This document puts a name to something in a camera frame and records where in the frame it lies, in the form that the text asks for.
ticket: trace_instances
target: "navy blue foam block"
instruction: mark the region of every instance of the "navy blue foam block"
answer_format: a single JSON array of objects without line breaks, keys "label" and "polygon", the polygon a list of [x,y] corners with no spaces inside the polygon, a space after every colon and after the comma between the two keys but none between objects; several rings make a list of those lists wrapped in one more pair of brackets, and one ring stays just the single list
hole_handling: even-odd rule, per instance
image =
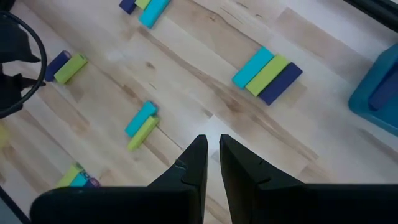
[{"label": "navy blue foam block", "polygon": [[60,54],[58,54],[58,56],[47,66],[44,80],[47,82],[54,81],[54,75],[56,72],[59,71],[71,57],[71,54],[66,50],[63,50]]},{"label": "navy blue foam block", "polygon": [[398,95],[398,62],[388,72],[379,88],[371,95],[369,105],[372,109],[379,110],[396,95]]},{"label": "navy blue foam block", "polygon": [[119,7],[122,8],[126,13],[132,14],[134,9],[137,7],[136,0],[122,0],[119,4]]},{"label": "navy blue foam block", "polygon": [[302,73],[303,70],[298,68],[294,63],[288,64],[260,93],[259,97],[267,105],[271,105]]}]

